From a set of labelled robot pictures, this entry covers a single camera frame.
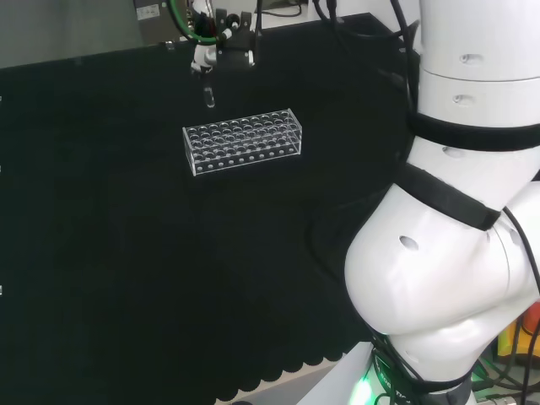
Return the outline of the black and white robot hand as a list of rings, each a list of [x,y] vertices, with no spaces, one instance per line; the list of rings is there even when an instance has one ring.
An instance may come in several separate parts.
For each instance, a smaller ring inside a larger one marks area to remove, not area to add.
[[[260,3],[230,12],[210,1],[192,1],[192,33],[196,42],[191,71],[199,77],[215,68],[243,70],[256,63],[257,36],[261,25]]]

